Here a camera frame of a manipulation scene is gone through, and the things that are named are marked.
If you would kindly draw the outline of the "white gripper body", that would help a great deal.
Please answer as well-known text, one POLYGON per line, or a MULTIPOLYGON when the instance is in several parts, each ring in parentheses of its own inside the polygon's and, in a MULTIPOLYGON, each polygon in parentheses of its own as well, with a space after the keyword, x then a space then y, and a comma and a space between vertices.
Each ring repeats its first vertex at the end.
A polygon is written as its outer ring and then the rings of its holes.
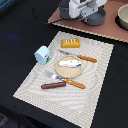
POLYGON ((107 0, 70 0, 69 1, 69 16, 83 18, 98 11, 98 8, 103 6, 107 0))

